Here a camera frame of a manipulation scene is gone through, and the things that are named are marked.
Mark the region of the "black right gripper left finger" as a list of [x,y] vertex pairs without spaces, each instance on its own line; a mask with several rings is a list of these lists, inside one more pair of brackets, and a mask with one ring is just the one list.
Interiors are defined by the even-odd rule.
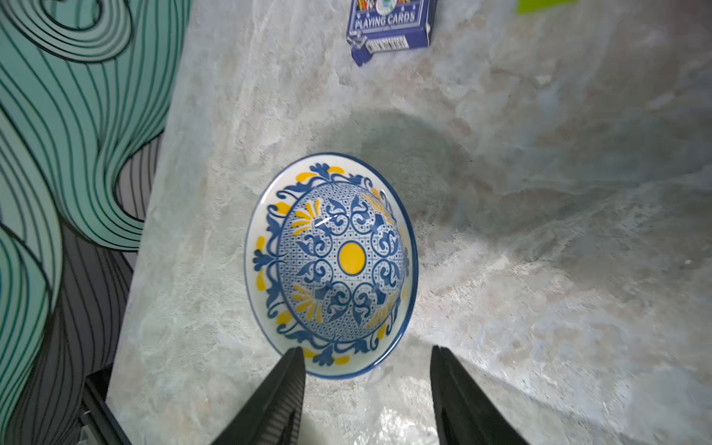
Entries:
[[296,444],[305,392],[303,350],[284,353],[215,444]]

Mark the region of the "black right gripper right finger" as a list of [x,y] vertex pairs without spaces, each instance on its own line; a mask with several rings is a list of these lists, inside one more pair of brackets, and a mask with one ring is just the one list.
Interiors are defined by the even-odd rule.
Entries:
[[430,382],[441,444],[525,444],[451,350],[431,350]]

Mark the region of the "clear bubble wrap sheet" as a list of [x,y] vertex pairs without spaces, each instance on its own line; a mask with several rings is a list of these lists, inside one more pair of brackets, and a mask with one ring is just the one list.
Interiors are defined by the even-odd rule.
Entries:
[[436,444],[428,362],[386,363],[344,380],[310,376],[300,444]]

